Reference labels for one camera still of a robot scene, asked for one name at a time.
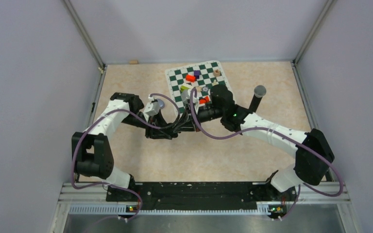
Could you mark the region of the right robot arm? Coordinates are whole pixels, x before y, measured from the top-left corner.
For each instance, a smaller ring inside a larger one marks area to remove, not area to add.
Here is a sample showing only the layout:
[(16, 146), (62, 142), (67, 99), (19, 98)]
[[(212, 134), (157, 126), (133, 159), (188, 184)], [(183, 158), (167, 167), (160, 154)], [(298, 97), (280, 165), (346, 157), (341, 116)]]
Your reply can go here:
[(259, 116), (256, 111), (265, 94), (264, 86), (255, 87), (249, 108), (244, 108), (235, 103), (233, 93), (225, 85), (218, 84), (210, 89), (211, 104), (206, 108), (198, 106), (196, 88), (183, 90), (181, 100), (196, 129), (202, 129), (204, 122), (219, 118), (222, 126), (231, 132), (229, 137), (240, 134), (257, 138), (294, 158), (294, 164), (274, 172), (267, 180), (267, 197), (278, 200), (289, 188), (300, 184), (309, 188), (319, 185), (335, 157), (320, 130), (303, 132)]

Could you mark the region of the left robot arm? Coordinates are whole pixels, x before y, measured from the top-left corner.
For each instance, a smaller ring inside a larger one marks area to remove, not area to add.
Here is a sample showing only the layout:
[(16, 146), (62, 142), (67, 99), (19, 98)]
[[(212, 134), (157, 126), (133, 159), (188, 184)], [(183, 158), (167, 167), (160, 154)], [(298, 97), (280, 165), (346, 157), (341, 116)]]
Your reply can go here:
[(114, 93), (105, 110), (83, 132), (75, 132), (71, 138), (72, 160), (70, 168), (71, 183), (76, 176), (95, 177), (97, 185), (108, 185), (118, 190), (118, 195), (124, 200), (132, 200), (136, 196), (135, 179), (133, 175), (115, 166), (110, 144), (121, 124), (142, 128), (150, 139), (172, 139), (180, 121), (180, 114), (168, 123), (164, 120), (157, 94), (150, 95), (150, 101), (144, 105), (138, 95)]

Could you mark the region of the lavender earbud charging case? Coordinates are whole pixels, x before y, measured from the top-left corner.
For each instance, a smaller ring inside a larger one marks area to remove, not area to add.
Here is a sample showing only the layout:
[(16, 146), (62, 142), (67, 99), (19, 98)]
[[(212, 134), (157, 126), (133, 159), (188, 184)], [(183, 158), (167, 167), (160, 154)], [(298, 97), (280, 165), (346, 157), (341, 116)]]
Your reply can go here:
[(161, 99), (157, 99), (157, 102), (158, 102), (158, 104), (159, 104), (160, 109), (165, 108), (165, 103), (164, 103), (163, 100), (161, 100)]

